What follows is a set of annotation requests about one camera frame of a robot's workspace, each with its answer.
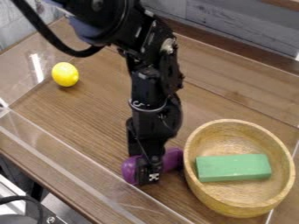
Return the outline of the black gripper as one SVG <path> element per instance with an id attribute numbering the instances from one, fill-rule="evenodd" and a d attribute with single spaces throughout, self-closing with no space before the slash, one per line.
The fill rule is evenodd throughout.
<path id="1" fill-rule="evenodd" d="M 135 168 L 135 180 L 143 186 L 160 178 L 164 145 L 183 125 L 182 100 L 174 94 L 155 108 L 136 99 L 130 99 L 128 105 L 132 115 L 126 121 L 127 148 L 131 157 L 143 156 L 136 159 Z"/>

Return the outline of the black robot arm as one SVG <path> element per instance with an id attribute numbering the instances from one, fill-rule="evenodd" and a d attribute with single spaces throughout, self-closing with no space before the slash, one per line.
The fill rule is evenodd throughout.
<path id="1" fill-rule="evenodd" d="M 174 31 L 140 0 L 52 1 L 68 13 L 82 40 L 94 46 L 116 46 L 126 58 L 132 115 L 126 121 L 130 158 L 122 173 L 132 185 L 154 183 L 183 165 L 180 150 L 164 148 L 183 124 L 178 95 L 183 73 Z"/>

